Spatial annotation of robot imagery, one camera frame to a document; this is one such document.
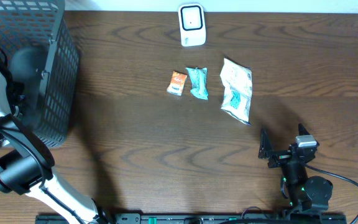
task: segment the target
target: orange snack packet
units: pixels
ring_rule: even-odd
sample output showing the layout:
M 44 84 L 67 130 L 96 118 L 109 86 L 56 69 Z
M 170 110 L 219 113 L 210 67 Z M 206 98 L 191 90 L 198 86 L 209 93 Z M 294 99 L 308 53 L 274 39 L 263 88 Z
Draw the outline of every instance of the orange snack packet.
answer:
M 173 72 L 171 78 L 171 84 L 167 88 L 167 92 L 181 96 L 183 93 L 183 87 L 185 86 L 185 82 L 187 79 L 187 75 Z

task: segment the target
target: blue packet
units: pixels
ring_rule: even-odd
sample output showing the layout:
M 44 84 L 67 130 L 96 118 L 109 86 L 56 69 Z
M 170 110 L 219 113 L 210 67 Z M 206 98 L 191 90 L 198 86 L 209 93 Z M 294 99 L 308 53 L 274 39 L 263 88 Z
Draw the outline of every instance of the blue packet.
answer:
M 198 69 L 198 68 L 186 68 L 190 80 L 192 89 L 190 90 L 191 94 L 193 94 L 195 97 L 202 99 L 202 100 L 208 100 L 208 91 L 206 89 L 206 76 L 207 76 L 207 69 Z

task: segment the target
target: white wall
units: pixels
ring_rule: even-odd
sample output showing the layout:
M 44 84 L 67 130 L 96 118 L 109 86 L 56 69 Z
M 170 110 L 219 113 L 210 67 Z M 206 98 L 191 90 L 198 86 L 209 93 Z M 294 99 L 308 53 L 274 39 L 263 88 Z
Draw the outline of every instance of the white wall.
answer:
M 358 13 L 358 0 L 198 0 L 206 12 Z M 66 10 L 176 11 L 182 0 L 66 0 Z

